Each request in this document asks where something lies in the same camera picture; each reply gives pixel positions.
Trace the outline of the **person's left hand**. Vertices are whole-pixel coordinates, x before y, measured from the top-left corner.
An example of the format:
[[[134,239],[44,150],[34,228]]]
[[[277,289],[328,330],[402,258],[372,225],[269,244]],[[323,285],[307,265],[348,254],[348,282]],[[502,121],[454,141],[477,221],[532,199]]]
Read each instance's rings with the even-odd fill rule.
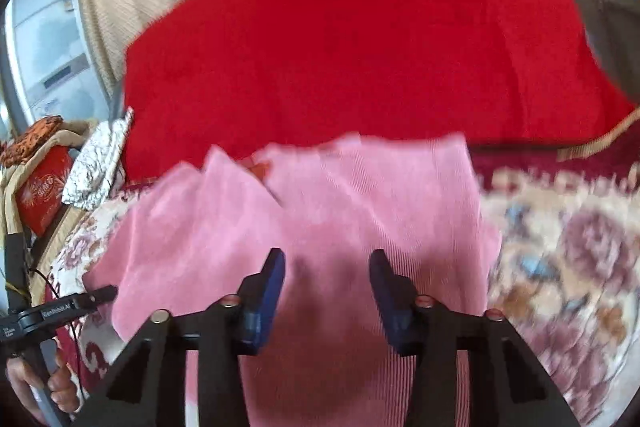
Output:
[[[6,362],[6,376],[18,401],[38,423],[45,426],[49,423],[40,410],[32,389],[47,387],[51,392],[51,399],[63,413],[74,413],[80,404],[77,387],[72,381],[66,358],[60,349],[55,352],[55,364],[56,371],[50,376],[47,384],[43,384],[23,359],[12,358]]]

